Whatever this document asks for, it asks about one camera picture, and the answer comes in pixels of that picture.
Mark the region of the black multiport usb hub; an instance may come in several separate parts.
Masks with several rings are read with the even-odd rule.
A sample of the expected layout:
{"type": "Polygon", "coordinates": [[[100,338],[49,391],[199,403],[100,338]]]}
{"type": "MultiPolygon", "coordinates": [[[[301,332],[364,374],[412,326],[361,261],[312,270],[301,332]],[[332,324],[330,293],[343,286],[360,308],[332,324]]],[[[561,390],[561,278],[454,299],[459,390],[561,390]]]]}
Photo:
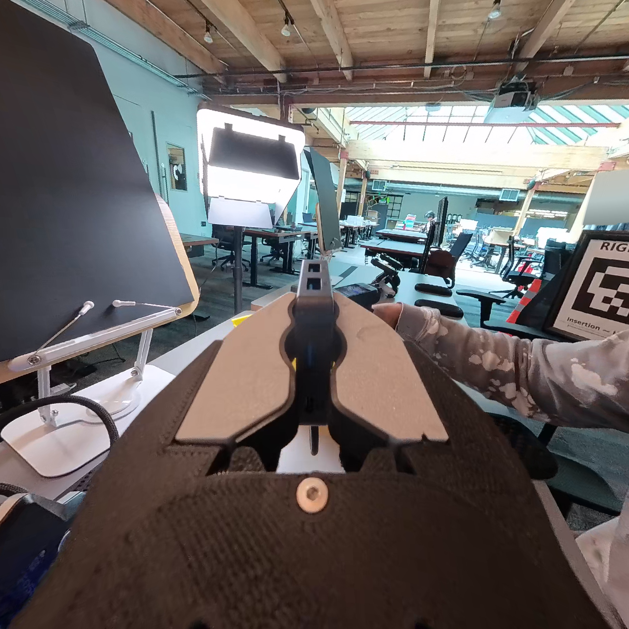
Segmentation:
{"type": "Polygon", "coordinates": [[[295,402],[301,425],[324,426],[331,405],[331,371],[338,356],[336,311],[328,263],[303,260],[293,306],[295,402]]]}

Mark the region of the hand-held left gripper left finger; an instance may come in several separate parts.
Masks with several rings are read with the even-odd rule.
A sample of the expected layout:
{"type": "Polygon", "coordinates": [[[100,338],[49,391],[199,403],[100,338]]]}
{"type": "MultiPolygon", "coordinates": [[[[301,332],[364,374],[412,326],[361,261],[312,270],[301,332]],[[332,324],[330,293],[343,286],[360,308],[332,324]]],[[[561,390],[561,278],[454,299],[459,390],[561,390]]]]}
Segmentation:
{"type": "Polygon", "coordinates": [[[295,297],[281,296],[225,337],[187,409],[177,442],[232,445],[289,409],[295,370],[284,345],[295,297]]]}

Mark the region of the orange white traffic cone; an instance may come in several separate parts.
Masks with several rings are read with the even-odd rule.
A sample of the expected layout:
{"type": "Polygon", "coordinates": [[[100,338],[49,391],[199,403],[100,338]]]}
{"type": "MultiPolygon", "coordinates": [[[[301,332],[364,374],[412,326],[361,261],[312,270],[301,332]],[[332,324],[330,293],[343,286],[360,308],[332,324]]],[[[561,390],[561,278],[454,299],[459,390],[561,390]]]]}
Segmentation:
{"type": "Polygon", "coordinates": [[[540,278],[536,278],[533,280],[531,285],[526,290],[526,293],[523,295],[523,297],[520,298],[518,304],[515,306],[515,309],[506,319],[507,323],[516,324],[518,322],[519,316],[521,315],[523,310],[530,304],[531,300],[537,295],[541,286],[542,280],[540,278]]]}

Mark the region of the white tablet stand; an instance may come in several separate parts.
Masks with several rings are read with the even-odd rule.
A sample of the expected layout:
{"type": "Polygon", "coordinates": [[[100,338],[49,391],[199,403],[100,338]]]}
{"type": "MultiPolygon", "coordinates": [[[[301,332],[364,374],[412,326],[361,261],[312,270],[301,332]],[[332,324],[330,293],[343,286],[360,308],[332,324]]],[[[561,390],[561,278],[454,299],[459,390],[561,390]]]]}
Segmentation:
{"type": "Polygon", "coordinates": [[[106,453],[144,407],[166,387],[173,376],[148,364],[153,330],[182,315],[182,308],[115,299],[114,311],[147,307],[148,314],[126,323],[67,340],[61,337],[80,319],[95,311],[86,301],[75,309],[66,325],[35,350],[23,352],[6,362],[8,378],[35,372],[37,399],[34,410],[20,407],[1,430],[2,440],[40,476],[68,476],[106,453]],[[51,366],[140,333],[137,357],[130,369],[78,393],[54,394],[51,366]]]}

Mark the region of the person's grey hoodie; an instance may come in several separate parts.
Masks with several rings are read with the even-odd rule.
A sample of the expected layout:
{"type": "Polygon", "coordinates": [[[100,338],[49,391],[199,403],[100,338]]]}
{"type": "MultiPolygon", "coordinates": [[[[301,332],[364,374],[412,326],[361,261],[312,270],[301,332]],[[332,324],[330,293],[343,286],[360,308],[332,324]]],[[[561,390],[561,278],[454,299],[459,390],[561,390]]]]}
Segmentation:
{"type": "Polygon", "coordinates": [[[576,543],[598,586],[627,628],[628,514],[622,513],[585,531],[576,538],[576,543]]]}

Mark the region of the black office chair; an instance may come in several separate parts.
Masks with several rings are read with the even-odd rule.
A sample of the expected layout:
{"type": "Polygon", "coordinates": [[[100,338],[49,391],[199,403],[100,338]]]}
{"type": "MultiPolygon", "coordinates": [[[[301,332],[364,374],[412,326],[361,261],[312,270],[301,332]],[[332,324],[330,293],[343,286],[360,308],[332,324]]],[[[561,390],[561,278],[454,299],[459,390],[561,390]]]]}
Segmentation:
{"type": "Polygon", "coordinates": [[[214,268],[220,267],[223,271],[226,266],[234,266],[235,264],[235,232],[232,226],[225,226],[220,224],[212,225],[212,237],[217,239],[218,242],[215,244],[215,258],[212,261],[212,266],[214,268]],[[225,250],[227,254],[225,256],[219,257],[219,250],[225,250]]]}
{"type": "Polygon", "coordinates": [[[447,288],[453,288],[457,263],[472,240],[472,236],[472,233],[460,233],[450,250],[432,248],[422,274],[440,277],[444,279],[447,288]]]}

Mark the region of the studio light panel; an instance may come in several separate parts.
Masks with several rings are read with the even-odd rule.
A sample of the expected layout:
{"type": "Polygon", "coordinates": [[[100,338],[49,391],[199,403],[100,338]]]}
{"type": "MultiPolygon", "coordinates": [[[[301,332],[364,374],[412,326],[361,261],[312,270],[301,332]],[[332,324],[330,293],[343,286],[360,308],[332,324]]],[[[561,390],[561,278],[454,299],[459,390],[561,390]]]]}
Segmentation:
{"type": "Polygon", "coordinates": [[[242,236],[270,229],[302,175],[306,139],[296,124],[230,107],[201,104],[196,114],[200,191],[208,221],[234,233],[234,311],[242,307],[242,236]]]}

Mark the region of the framed black white marker sign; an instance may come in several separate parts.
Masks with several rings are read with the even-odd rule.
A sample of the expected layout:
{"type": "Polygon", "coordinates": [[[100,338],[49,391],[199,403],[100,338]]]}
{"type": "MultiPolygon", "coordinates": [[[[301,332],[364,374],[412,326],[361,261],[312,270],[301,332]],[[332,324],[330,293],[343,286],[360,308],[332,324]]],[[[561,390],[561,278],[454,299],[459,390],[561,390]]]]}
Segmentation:
{"type": "Polygon", "coordinates": [[[628,232],[582,232],[543,329],[566,340],[628,331],[628,232]]]}

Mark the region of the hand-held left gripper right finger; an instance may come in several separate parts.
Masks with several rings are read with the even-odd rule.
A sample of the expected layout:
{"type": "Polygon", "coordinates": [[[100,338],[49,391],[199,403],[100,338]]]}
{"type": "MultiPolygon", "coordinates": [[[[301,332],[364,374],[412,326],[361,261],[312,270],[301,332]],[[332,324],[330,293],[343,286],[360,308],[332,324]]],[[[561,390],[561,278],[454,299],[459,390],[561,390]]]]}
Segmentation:
{"type": "Polygon", "coordinates": [[[344,354],[332,371],[334,407],[393,443],[448,441],[402,338],[377,315],[334,294],[344,354]]]}

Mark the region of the ceiling projector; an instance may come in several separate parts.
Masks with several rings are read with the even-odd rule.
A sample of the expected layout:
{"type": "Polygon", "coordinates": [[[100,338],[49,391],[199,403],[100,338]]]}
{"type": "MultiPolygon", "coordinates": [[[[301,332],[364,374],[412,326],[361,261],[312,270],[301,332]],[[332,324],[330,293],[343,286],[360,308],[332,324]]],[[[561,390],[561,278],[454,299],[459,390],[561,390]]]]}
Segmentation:
{"type": "Polygon", "coordinates": [[[520,124],[526,122],[539,104],[535,82],[510,81],[502,84],[484,117],[485,124],[520,124]]]}

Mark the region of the person's right forearm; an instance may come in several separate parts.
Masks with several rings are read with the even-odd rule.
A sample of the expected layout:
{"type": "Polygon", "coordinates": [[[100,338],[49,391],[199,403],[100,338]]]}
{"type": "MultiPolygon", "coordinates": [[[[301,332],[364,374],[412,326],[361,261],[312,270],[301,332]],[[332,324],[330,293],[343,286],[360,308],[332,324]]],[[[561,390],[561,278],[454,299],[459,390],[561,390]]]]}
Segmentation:
{"type": "Polygon", "coordinates": [[[628,433],[628,331],[575,343],[523,340],[409,305],[396,331],[453,380],[525,418],[628,433]]]}

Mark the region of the blue plastic bin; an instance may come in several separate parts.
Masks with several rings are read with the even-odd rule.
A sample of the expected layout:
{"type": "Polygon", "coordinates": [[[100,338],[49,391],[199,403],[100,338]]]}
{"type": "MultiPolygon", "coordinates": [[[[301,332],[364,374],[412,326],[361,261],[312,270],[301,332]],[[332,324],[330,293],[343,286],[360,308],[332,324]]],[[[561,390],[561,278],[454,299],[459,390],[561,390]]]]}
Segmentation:
{"type": "Polygon", "coordinates": [[[7,628],[55,562],[85,492],[55,501],[1,484],[1,627],[7,628]]]}

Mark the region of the person's right hand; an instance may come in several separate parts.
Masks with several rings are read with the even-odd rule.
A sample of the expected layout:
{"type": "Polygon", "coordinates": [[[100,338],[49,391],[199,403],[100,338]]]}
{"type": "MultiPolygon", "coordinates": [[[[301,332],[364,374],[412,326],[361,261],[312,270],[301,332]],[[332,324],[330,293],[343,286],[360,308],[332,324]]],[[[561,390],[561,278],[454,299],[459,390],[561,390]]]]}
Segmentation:
{"type": "Polygon", "coordinates": [[[373,313],[392,329],[396,329],[403,311],[402,303],[377,303],[372,307],[373,313]]]}

